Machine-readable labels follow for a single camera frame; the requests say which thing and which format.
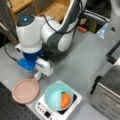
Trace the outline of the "blue and white gripper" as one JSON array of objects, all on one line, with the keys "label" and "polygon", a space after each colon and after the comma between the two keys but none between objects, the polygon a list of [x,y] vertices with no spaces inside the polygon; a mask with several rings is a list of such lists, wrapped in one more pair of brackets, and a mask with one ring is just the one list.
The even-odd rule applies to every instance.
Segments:
[{"label": "blue and white gripper", "polygon": [[39,58],[34,62],[30,62],[24,58],[21,58],[18,61],[18,65],[28,71],[37,69],[40,73],[43,73],[46,76],[50,76],[53,73],[52,63],[49,60],[44,60],[42,58]]}]

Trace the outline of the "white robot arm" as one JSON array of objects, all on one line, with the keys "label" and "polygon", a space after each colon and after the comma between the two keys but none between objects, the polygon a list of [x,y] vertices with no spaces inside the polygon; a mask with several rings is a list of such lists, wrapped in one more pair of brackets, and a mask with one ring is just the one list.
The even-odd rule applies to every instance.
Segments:
[{"label": "white robot arm", "polygon": [[16,23],[19,44],[16,48],[22,58],[18,64],[28,71],[37,69],[40,74],[49,76],[53,66],[43,58],[43,45],[53,53],[63,53],[72,42],[72,36],[82,17],[87,0],[70,0],[69,7],[61,23],[48,15],[25,15]]}]

